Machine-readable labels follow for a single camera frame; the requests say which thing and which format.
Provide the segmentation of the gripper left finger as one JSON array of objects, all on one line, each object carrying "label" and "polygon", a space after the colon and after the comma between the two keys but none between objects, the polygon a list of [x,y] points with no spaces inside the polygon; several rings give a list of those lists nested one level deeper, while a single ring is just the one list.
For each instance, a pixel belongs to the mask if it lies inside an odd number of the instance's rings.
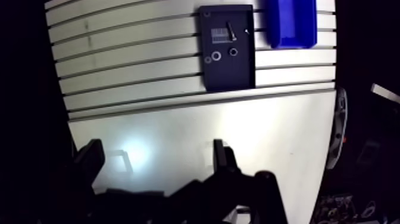
[{"label": "gripper left finger", "polygon": [[92,184],[105,164],[100,139],[90,140],[73,158],[74,217],[78,223],[154,223],[164,199],[160,191],[130,192],[107,188],[96,193]]}]

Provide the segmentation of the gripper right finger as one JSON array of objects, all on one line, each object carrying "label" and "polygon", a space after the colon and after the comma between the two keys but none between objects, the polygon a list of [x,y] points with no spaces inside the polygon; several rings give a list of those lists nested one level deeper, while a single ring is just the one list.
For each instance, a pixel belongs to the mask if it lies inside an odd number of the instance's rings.
[{"label": "gripper right finger", "polygon": [[251,223],[287,223],[277,179],[262,170],[240,170],[233,150],[213,140],[214,173],[193,180],[168,198],[169,223],[223,223],[237,206],[248,208]]}]

